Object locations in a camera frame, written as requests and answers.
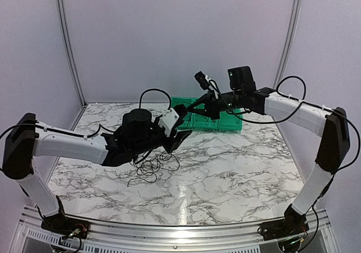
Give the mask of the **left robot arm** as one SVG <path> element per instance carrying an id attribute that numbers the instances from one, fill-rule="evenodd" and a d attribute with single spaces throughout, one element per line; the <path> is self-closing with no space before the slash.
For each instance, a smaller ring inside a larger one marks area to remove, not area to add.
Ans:
<path id="1" fill-rule="evenodd" d="M 32 165 L 35 156 L 55 156 L 85 160 L 104 167 L 138 164 L 158 147 L 171 154 L 191 134 L 177 131 L 188 114 L 185 105 L 169 106 L 153 118 L 149 110 L 138 107 L 124 114 L 121 126 L 112 133 L 79 134 L 49 126 L 25 114 L 16 125 L 2 133 L 5 138 L 2 172 L 15 180 L 37 205 L 42 228 L 69 233 L 82 224 L 71 222 L 62 202 L 45 184 Z"/>

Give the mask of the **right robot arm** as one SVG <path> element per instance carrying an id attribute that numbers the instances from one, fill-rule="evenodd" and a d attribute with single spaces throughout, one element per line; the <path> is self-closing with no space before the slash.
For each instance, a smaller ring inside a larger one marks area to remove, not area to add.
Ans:
<path id="1" fill-rule="evenodd" d="M 228 76 L 231 90 L 224 93 L 210 76 L 196 73 L 195 79 L 206 93 L 189 106 L 189 111 L 212 120 L 228 112 L 245 123 L 251 123 L 251 120 L 235 112 L 242 109 L 269 116 L 272 124 L 290 123 L 318 139 L 318 147 L 314 149 L 314 166 L 302 189 L 285 210 L 283 219 L 261 226 L 266 234 L 277 230 L 291 235 L 306 221 L 309 210 L 326 194 L 336 174 L 345 169 L 343 162 L 351 146 L 349 129 L 356 127 L 341 107 L 317 105 L 308 102 L 304 94 L 296 98 L 281 93 L 279 88 L 258 88 L 248 66 L 231 68 Z"/>

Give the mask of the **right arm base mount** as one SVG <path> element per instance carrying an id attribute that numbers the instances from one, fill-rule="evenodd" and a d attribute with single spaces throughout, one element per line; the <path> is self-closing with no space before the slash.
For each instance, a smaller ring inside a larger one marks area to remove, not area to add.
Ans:
<path id="1" fill-rule="evenodd" d="M 257 233 L 263 237 L 264 241 L 281 239 L 298 234 L 306 234 L 309 231 L 306 220 L 298 225 L 287 224 L 285 219 L 263 222 L 257 229 Z"/>

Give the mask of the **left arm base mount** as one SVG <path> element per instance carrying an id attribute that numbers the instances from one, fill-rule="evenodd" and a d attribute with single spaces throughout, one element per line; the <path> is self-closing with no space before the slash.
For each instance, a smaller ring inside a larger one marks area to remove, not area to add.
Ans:
<path id="1" fill-rule="evenodd" d="M 65 224 L 52 223 L 52 225 L 49 225 L 47 222 L 45 222 L 45 220 L 43 220 L 41 224 L 41 228 L 44 230 L 51 231 L 53 233 L 61 234 L 62 236 L 71 234 L 71 232 L 75 231 L 76 229 L 79 229 L 80 233 L 77 234 L 76 237 L 80 237 L 81 239 L 86 239 L 90 229 L 90 222 L 86 220 L 67 217 L 67 222 Z"/>

